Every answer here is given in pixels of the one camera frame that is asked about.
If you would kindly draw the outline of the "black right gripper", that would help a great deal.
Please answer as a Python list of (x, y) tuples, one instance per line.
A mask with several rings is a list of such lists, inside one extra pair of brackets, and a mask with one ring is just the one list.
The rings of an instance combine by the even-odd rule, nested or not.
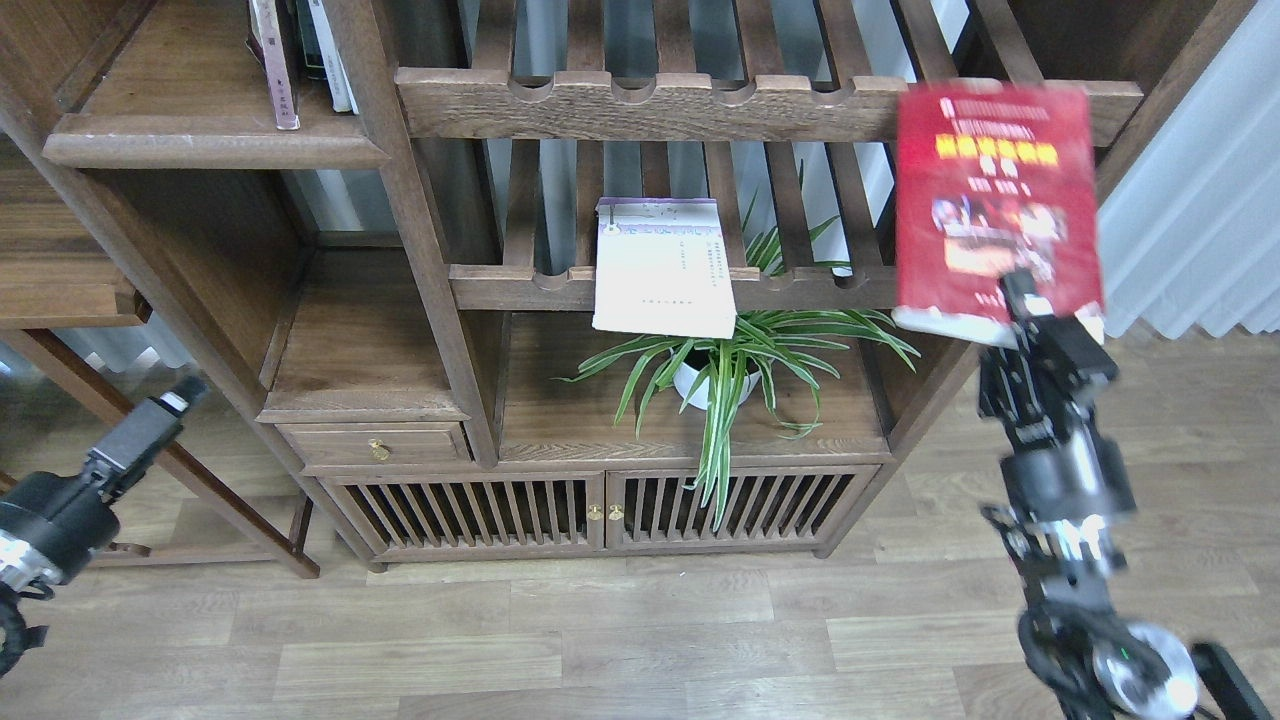
[(1015, 516), (1079, 523), (1133, 514), (1120, 448), (1098, 432), (1094, 414), (1117, 364), (1076, 318), (1046, 315), (1030, 269), (1002, 275), (1000, 292), (1015, 345), (984, 351), (978, 413), (998, 419), (1010, 442), (1000, 469)]

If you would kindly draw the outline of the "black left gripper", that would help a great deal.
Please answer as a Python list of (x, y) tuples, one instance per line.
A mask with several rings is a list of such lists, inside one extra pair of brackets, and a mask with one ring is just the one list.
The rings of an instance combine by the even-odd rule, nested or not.
[(182, 418), (209, 392), (186, 377), (140, 402), (87, 452), (84, 483), (36, 471), (3, 496), (3, 584), (64, 585), (113, 542), (120, 523), (99, 491), (128, 491), (183, 429)]

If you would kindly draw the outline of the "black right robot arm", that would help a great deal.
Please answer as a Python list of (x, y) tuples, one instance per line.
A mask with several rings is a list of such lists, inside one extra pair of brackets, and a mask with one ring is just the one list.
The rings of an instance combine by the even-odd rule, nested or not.
[(987, 503), (1021, 578), (1016, 635), (1068, 719), (1267, 719), (1231, 655), (1120, 615), (1108, 579), (1126, 566), (1116, 521), (1137, 510), (1117, 443), (1096, 425), (1117, 364), (1076, 316), (1056, 315), (1027, 269), (1000, 279), (1009, 346), (980, 357), (978, 413), (998, 419), (1007, 502)]

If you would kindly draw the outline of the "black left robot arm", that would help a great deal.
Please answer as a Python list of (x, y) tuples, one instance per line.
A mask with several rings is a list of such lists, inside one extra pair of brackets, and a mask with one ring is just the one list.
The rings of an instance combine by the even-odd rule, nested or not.
[(148, 397), (97, 441), (74, 475), (33, 471), (3, 495), (3, 673), (40, 647), (46, 626), (31, 626), (18, 603), (51, 600), (120, 532), (113, 505), (134, 487), (182, 432), (182, 419), (209, 391), (188, 375)]

